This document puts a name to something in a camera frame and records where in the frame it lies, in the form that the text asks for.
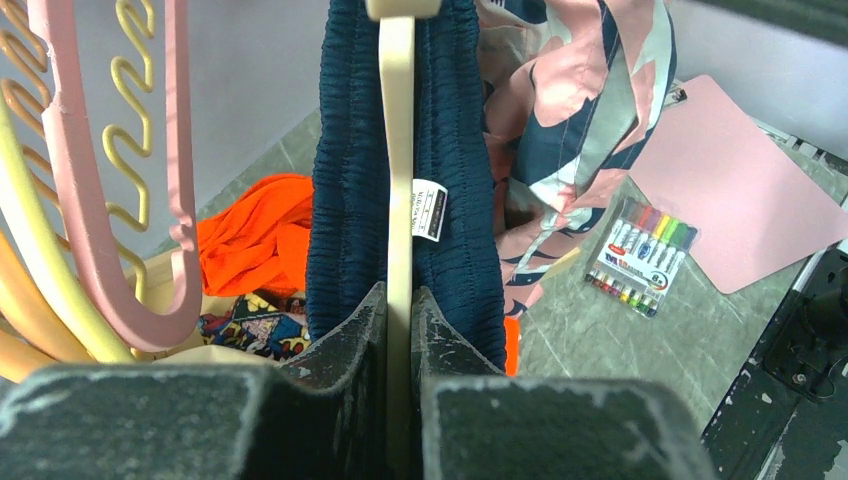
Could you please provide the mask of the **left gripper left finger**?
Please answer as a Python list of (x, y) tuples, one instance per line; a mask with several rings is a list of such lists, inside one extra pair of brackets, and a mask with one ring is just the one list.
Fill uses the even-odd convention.
[(284, 363), (62, 366), (1, 406), (5, 479), (384, 479), (383, 284)]

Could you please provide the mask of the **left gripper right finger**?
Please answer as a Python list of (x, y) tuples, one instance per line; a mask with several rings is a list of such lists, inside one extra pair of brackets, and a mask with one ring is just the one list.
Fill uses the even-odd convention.
[(712, 479), (682, 400), (633, 379), (509, 377), (412, 300), (416, 479)]

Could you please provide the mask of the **navy blue shorts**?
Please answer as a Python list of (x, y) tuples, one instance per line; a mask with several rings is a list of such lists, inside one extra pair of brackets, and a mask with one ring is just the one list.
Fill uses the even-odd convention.
[(408, 21), (413, 78), (389, 114), (380, 67), (387, 25), (362, 1), (329, 5), (319, 78), (322, 133), (306, 272), (307, 322), (321, 338), (401, 261), (447, 323), (494, 367), (507, 359), (494, 236), (494, 176), (483, 138), (480, 27), (471, 1)]

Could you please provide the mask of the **colourful patterned shorts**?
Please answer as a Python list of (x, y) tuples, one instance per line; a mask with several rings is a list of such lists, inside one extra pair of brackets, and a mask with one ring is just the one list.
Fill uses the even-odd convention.
[(206, 313), (197, 323), (207, 345), (224, 346), (275, 361), (288, 361), (312, 344), (306, 300), (254, 292), (237, 298), (222, 314)]

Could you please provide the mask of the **beige shorts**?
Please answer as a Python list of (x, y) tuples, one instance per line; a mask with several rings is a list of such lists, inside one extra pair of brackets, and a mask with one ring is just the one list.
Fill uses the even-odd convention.
[(221, 345), (202, 345), (155, 360), (170, 364), (250, 364), (278, 367), (279, 361)]

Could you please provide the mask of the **orange hanger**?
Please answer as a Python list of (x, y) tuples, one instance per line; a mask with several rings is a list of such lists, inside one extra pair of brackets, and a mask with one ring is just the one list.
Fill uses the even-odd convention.
[[(7, 159), (23, 160), (32, 151), (18, 141), (9, 112), (19, 84), (1, 80), (1, 205), (24, 208), (24, 217), (11, 226), (27, 227), (29, 214), (43, 213), (38, 198), (18, 198), (16, 187), (32, 186), (26, 164), (9, 172)], [(94, 359), (56, 315), (25, 268), (10, 240), (1, 237), (1, 377), (19, 383), (32, 372), (58, 362), (92, 363)]]

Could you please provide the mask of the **pink shark print shorts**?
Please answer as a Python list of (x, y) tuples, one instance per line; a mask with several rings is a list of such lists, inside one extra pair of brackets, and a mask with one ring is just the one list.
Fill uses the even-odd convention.
[(677, 67), (656, 0), (479, 1), (483, 136), (504, 313), (542, 294), (596, 228), (652, 135)]

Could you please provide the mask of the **orange garment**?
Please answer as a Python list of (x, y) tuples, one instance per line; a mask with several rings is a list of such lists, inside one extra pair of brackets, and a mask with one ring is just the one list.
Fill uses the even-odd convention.
[(198, 225), (203, 291), (305, 297), (314, 189), (296, 174), (266, 177)]

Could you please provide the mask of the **wooden clothes rack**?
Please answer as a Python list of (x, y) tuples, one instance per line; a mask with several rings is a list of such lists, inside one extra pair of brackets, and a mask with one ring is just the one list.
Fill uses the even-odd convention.
[[(147, 301), (146, 305), (152, 310), (166, 309), (171, 304), (174, 294), (171, 257), (175, 252), (176, 249), (173, 248), (151, 257), (144, 262), (147, 272), (145, 299)], [(190, 336), (178, 346), (159, 352), (143, 352), (141, 350), (131, 348), (131, 353), (139, 361), (152, 362), (176, 355), (191, 348), (202, 346), (203, 340), (197, 328), (198, 318), (202, 313), (203, 306), (200, 306), (198, 314), (195, 316), (192, 323), (194, 327), (193, 331)]]

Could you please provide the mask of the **marker pen set box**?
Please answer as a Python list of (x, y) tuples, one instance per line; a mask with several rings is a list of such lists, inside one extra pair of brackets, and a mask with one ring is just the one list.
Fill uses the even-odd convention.
[(583, 280), (654, 318), (699, 235), (696, 227), (626, 197)]

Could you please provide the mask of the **pink clipboard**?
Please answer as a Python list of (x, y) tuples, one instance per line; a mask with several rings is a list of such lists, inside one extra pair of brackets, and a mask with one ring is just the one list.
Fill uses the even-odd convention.
[(682, 83), (630, 176), (699, 231), (691, 255), (731, 294), (847, 236), (847, 213), (709, 76)]

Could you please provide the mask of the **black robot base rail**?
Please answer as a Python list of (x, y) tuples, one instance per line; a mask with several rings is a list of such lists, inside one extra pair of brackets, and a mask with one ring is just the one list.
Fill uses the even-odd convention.
[(703, 430), (720, 479), (847, 476), (847, 255), (805, 268)]

